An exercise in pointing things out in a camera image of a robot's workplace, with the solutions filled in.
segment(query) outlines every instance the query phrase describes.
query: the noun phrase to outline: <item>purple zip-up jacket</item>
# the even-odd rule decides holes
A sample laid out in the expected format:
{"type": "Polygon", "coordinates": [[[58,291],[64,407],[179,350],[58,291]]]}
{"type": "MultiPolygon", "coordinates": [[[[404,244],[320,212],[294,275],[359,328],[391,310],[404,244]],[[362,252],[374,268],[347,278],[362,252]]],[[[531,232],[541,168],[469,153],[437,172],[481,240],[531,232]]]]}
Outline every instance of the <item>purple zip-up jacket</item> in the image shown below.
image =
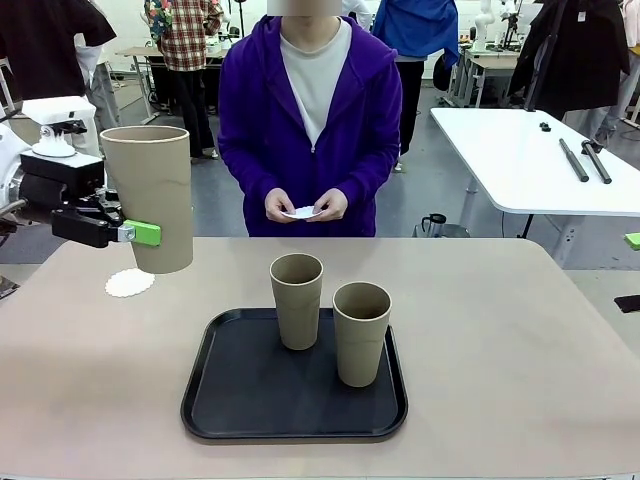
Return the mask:
{"type": "Polygon", "coordinates": [[[220,79],[220,154],[245,194],[250,236],[372,237],[375,195],[398,158],[402,87],[396,53],[350,18],[351,48],[315,148],[280,52],[280,17],[263,17],[227,54],[220,79]],[[342,220],[279,224],[264,200],[282,188],[297,207],[327,190],[349,201],[342,220]]]}

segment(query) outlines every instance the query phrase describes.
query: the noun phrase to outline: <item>green object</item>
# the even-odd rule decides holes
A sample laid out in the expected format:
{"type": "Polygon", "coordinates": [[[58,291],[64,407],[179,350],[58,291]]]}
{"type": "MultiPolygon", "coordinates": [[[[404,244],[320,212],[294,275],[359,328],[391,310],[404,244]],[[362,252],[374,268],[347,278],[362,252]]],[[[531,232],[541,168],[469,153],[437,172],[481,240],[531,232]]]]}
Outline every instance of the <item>green object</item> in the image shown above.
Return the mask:
{"type": "Polygon", "coordinates": [[[125,220],[124,224],[135,229],[136,236],[133,239],[133,242],[142,243],[143,245],[149,245],[152,247],[160,245],[160,242],[162,241],[162,229],[158,225],[136,222],[135,220],[125,220]]]}
{"type": "Polygon", "coordinates": [[[640,233],[627,233],[624,236],[624,241],[634,250],[640,250],[640,233]]]}

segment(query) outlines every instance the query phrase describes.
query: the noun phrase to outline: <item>table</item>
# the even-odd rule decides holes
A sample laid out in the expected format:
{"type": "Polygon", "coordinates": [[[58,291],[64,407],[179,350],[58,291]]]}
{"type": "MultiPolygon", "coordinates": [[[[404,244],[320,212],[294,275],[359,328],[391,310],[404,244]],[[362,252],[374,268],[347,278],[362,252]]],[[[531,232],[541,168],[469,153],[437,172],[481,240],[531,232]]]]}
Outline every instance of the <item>table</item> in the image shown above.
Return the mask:
{"type": "MultiPolygon", "coordinates": [[[[444,97],[449,105],[467,107],[471,105],[474,84],[478,86],[475,107],[480,108],[482,93],[487,78],[511,77],[518,63],[518,52],[472,52],[464,48],[460,52],[460,60],[455,76],[451,76],[449,91],[444,97]]],[[[502,97],[506,96],[509,82],[506,83],[502,97]]]]}
{"type": "Polygon", "coordinates": [[[128,245],[66,243],[0,304],[0,477],[588,477],[640,470],[640,361],[542,248],[515,239],[195,240],[194,263],[104,293],[128,245]],[[323,306],[393,297],[409,414],[372,444],[206,444],[179,408],[202,334],[273,306],[271,261],[324,262],[323,306]]]}
{"type": "MultiPolygon", "coordinates": [[[[221,50],[217,53],[207,53],[207,68],[220,68],[219,64],[215,64],[212,60],[223,59],[226,57],[228,50],[221,50]]],[[[140,71],[140,62],[138,61],[138,57],[161,57],[162,53],[156,47],[131,47],[126,50],[122,50],[120,52],[116,52],[116,55],[120,55],[121,57],[132,57],[133,65],[136,70],[136,75],[138,75],[138,80],[140,81],[140,90],[142,91],[142,99],[144,101],[144,106],[147,109],[148,117],[145,118],[142,122],[142,125],[147,125],[154,121],[156,118],[160,116],[159,112],[154,112],[151,108],[151,104],[149,103],[149,91],[147,90],[147,84],[142,76],[142,72],[140,71]]],[[[164,63],[154,64],[152,62],[148,62],[150,66],[165,66],[164,63]]]]}
{"type": "Polygon", "coordinates": [[[605,185],[591,160],[580,154],[585,137],[545,112],[434,108],[431,114],[471,172],[463,226],[469,227],[478,184],[504,212],[569,215],[553,252],[564,265],[585,215],[640,216],[640,172],[603,150],[600,160],[613,179],[605,185]],[[541,122],[551,131],[543,132],[541,122]],[[560,138],[582,163],[588,182],[576,177],[560,138]]]}

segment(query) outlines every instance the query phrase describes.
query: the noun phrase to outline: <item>floor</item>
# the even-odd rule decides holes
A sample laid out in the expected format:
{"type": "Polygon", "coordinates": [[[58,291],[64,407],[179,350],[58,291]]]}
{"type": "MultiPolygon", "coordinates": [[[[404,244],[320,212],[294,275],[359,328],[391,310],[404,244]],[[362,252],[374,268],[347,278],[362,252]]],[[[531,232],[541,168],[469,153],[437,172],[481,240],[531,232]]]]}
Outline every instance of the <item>floor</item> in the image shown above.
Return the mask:
{"type": "MultiPolygon", "coordinates": [[[[409,237],[414,225],[433,212],[445,214],[455,223],[462,208],[464,189],[469,174],[444,135],[429,116],[438,106],[440,92],[425,88],[422,92],[420,114],[411,151],[404,157],[407,173],[394,174],[380,190],[378,200],[378,235],[409,237]]],[[[146,117],[144,105],[138,100],[122,110],[125,125],[137,124],[146,117]]],[[[569,117],[576,124],[579,117],[569,117]]],[[[156,124],[181,126],[181,119],[160,117],[156,124]]],[[[214,132],[218,119],[211,118],[214,132]]],[[[622,127],[626,132],[630,127],[622,127]]],[[[640,168],[640,132],[625,133],[614,139],[611,150],[640,168]]],[[[246,236],[242,217],[242,193],[222,162],[210,162],[193,167],[193,203],[195,206],[195,235],[246,236]]],[[[474,237],[514,237],[524,228],[526,217],[496,210],[484,195],[476,201],[475,215],[470,226],[474,237]]],[[[548,251],[551,250],[562,226],[562,217],[534,219],[529,238],[548,251]]],[[[640,254],[631,251],[623,242],[624,233],[640,231],[640,219],[588,218],[583,235],[576,242],[566,264],[567,269],[640,270],[640,254]]],[[[42,263],[62,243],[50,235],[46,225],[25,228],[13,235],[0,248],[0,264],[42,263]]]]}

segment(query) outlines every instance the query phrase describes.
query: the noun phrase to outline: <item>robot arm in background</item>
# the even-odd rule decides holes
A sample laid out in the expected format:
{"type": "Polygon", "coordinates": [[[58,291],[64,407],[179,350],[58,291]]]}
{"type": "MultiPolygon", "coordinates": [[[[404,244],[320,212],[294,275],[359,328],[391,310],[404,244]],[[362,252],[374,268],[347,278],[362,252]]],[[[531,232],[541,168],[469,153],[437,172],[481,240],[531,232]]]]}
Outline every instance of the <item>robot arm in background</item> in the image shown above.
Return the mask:
{"type": "Polygon", "coordinates": [[[476,39],[471,47],[471,51],[474,52],[482,52],[487,49],[487,25],[496,21],[491,10],[491,0],[480,0],[480,12],[475,18],[476,39]]]}
{"type": "Polygon", "coordinates": [[[80,97],[29,100],[39,123],[33,147],[0,120],[0,230],[50,223],[53,235],[104,248],[109,242],[159,245],[159,227],[129,222],[118,194],[104,187],[104,160],[75,152],[64,139],[81,133],[95,107],[80,97]]]}

